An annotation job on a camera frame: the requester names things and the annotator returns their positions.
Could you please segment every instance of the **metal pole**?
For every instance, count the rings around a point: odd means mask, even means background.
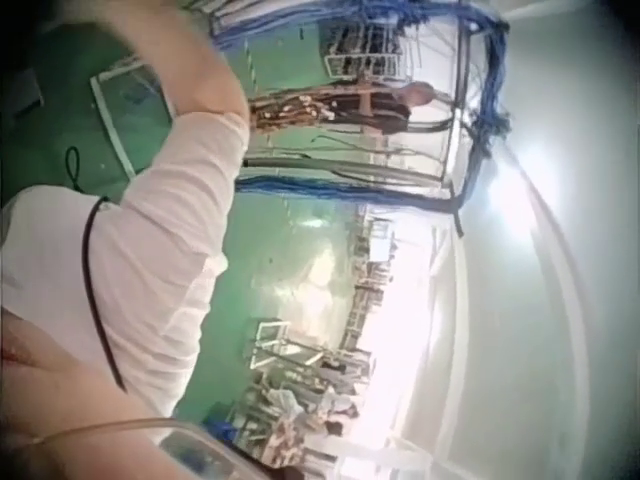
[[[345,160],[329,160],[324,158],[292,158],[292,157],[248,157],[245,167],[255,168],[296,168],[303,170],[325,170],[351,173],[389,180],[406,182],[408,186],[440,188],[442,181],[437,175],[413,172],[402,168],[386,167],[370,163],[349,162]]]
[[[458,0],[463,5],[467,0]],[[462,135],[462,117],[467,101],[467,88],[469,86],[469,64],[471,61],[471,35],[467,24],[458,19],[458,57],[456,65],[456,86],[453,100],[453,124],[449,130],[447,138],[447,154],[444,161],[442,178],[444,180],[453,170],[454,162],[460,148],[460,137]]]

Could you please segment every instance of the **person in black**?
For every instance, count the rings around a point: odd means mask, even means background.
[[[335,87],[352,87],[354,81],[338,81]],[[372,87],[385,87],[380,83]],[[411,82],[403,87],[387,87],[386,92],[336,93],[323,103],[333,113],[331,124],[369,127],[382,135],[406,132],[411,109],[428,105],[436,98],[434,88],[426,82]]]
[[[366,92],[367,87],[374,91]],[[364,127],[365,133],[393,135],[408,130],[412,108],[436,97],[437,92],[426,82],[389,87],[363,80],[337,81],[252,99],[251,126],[267,133],[287,127],[356,125]]]

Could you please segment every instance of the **black cord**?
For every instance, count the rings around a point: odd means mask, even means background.
[[[91,278],[91,265],[89,263],[89,241],[91,239],[93,223],[96,219],[96,215],[100,211],[100,206],[106,201],[107,198],[104,197],[98,200],[91,209],[89,218],[87,219],[87,225],[85,226],[84,234],[82,235],[82,275],[84,277],[84,287],[87,293],[87,299],[89,301],[91,316],[93,317],[93,322],[96,327],[98,337],[100,338],[102,349],[104,350],[104,354],[107,357],[107,363],[109,364],[109,368],[111,369],[111,374],[113,375],[113,379],[115,380],[118,387],[120,387],[122,391],[126,392],[127,388],[124,384],[124,379],[122,378],[120,369],[118,368],[115,355],[113,354],[111,344],[109,343],[109,337],[107,336],[107,332],[104,328],[104,323],[102,322],[102,318],[100,317],[98,302],[96,301],[96,296],[93,289],[93,280]]]
[[[78,147],[71,146],[67,148],[67,152],[64,154],[64,167],[67,170],[73,189],[76,192],[86,193],[78,183],[80,179],[80,150],[78,150]]]
[[[78,147],[71,146],[67,148],[67,152],[64,156],[64,166],[67,170],[67,175],[69,175],[69,179],[71,180],[71,185],[76,192],[85,193],[85,191],[78,184],[78,179],[80,177],[80,150]],[[93,290],[93,280],[91,278],[91,266],[89,264],[89,240],[91,239],[91,231],[93,230],[93,223],[96,219],[96,215],[98,211],[100,211],[100,206],[108,201],[107,198],[103,197],[99,199],[96,204],[89,212],[89,217],[87,219],[87,224],[84,229],[84,233],[82,235],[82,276],[84,278],[84,287],[87,294],[87,300],[89,301],[89,309],[91,310],[91,316],[93,317],[93,323],[96,327],[96,332],[98,333],[98,337],[100,338],[100,343],[102,344],[102,349],[104,350],[104,354],[107,358],[107,363],[109,364],[109,368],[111,370],[111,374],[113,378],[124,392],[127,391],[127,388],[124,384],[124,379],[120,374],[120,370],[118,369],[118,364],[115,359],[115,355],[113,354],[113,350],[111,349],[111,345],[109,343],[109,338],[107,337],[107,332],[105,331],[104,324],[102,322],[102,318],[100,317],[100,311],[98,310],[98,303],[96,301],[95,293]]]

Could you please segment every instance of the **metal rack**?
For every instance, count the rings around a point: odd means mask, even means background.
[[[378,80],[407,76],[395,23],[334,23],[326,26],[324,64],[333,79],[362,73]]]

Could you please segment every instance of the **skin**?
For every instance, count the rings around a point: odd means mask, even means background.
[[[6,310],[2,358],[0,413],[18,445],[72,428],[154,416],[111,378],[77,361],[44,332]],[[69,439],[52,445],[46,454],[69,480],[196,478],[142,432]]]

